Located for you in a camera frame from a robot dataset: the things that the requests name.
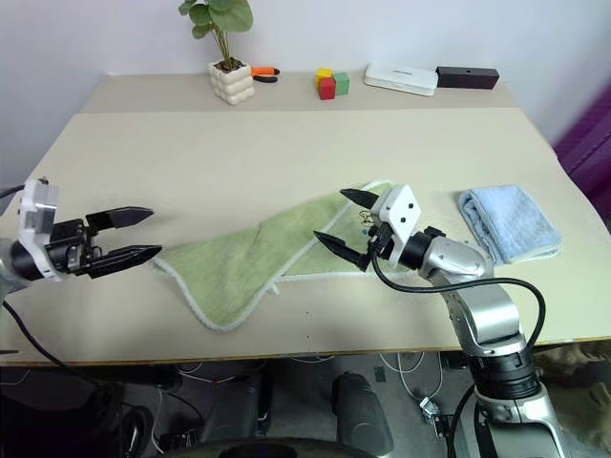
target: green leaf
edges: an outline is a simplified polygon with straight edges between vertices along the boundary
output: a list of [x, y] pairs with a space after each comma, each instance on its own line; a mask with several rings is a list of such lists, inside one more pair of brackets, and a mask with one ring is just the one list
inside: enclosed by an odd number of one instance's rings
[[210, 9], [213, 22], [223, 31], [248, 31], [252, 27], [252, 11], [246, 0], [234, 0], [229, 10]]
[[216, 11], [227, 11], [234, 6], [236, 0], [208, 0], [210, 8]]
[[214, 25], [212, 23], [205, 24], [203, 26], [194, 26], [191, 33], [193, 33], [193, 37], [196, 40], [199, 40], [200, 38], [206, 36], [212, 29], [214, 29]]
[[182, 16], [186, 16], [189, 13], [189, 10], [191, 10], [191, 6], [193, 5], [194, 2], [191, 1], [185, 1], [182, 5], [179, 6], [179, 13]]
[[208, 6], [202, 5], [201, 3], [194, 5], [191, 10], [189, 10], [189, 17], [197, 26], [205, 26], [212, 21]]

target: beige table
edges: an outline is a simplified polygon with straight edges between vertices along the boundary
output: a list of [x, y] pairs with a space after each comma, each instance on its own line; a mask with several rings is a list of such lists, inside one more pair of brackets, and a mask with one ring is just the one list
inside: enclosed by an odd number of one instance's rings
[[[611, 239], [550, 146], [507, 90], [439, 90], [432, 98], [366, 87], [320, 101], [310, 75], [283, 74], [230, 108], [203, 76], [107, 78], [34, 170], [61, 187], [57, 220], [121, 205], [156, 214], [102, 233], [106, 248], [166, 247], [254, 225], [297, 203], [371, 179], [409, 183], [429, 224], [473, 239], [461, 191], [524, 187], [564, 237], [552, 260], [497, 269], [531, 281], [548, 302], [543, 343], [611, 335]], [[16, 201], [0, 220], [15, 236]], [[374, 279], [281, 283], [235, 331], [201, 325], [170, 279], [144, 265], [96, 281], [39, 281], [8, 297], [32, 334], [77, 363], [187, 361], [306, 353], [456, 348], [437, 295], [408, 295]], [[525, 331], [537, 306], [508, 286]], [[42, 362], [5, 310], [0, 364]]]

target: light blue towel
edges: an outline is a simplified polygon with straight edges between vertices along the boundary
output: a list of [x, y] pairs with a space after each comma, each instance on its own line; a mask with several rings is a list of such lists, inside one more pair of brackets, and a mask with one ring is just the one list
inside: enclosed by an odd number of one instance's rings
[[560, 234], [519, 186], [471, 189], [460, 195], [458, 206], [495, 265], [551, 258], [560, 251]]

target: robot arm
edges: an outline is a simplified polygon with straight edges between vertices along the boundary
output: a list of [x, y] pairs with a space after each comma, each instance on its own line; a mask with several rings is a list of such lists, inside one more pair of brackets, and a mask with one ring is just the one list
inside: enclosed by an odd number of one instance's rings
[[[316, 237], [363, 271], [372, 263], [378, 277], [395, 289], [442, 294], [456, 337], [469, 357], [476, 402], [489, 430], [484, 436], [494, 442], [496, 456], [569, 458], [556, 413], [535, 373], [531, 343], [524, 337], [516, 305], [497, 284], [524, 282], [494, 279], [492, 263], [478, 247], [447, 239], [438, 229], [413, 234], [420, 208], [408, 186], [396, 186], [380, 197], [359, 190], [342, 194], [371, 211], [375, 225], [369, 231], [368, 252], [360, 254], [328, 234], [315, 232]], [[380, 270], [378, 258], [389, 260], [390, 266], [401, 263], [417, 270], [433, 288], [392, 283]]]
[[59, 190], [47, 180], [29, 180], [19, 208], [19, 240], [0, 239], [0, 299], [31, 281], [62, 281], [68, 275], [92, 279], [140, 265], [159, 245], [132, 245], [102, 254], [95, 245], [99, 231], [127, 227], [153, 215], [141, 207], [122, 207], [54, 223]]

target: white ceramic pot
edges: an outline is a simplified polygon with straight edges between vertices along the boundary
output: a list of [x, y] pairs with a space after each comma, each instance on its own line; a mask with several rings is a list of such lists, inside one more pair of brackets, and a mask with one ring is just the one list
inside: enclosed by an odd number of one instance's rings
[[229, 105], [238, 105], [255, 94], [250, 66], [244, 65], [229, 73], [215, 67], [218, 62], [208, 64], [214, 93]]

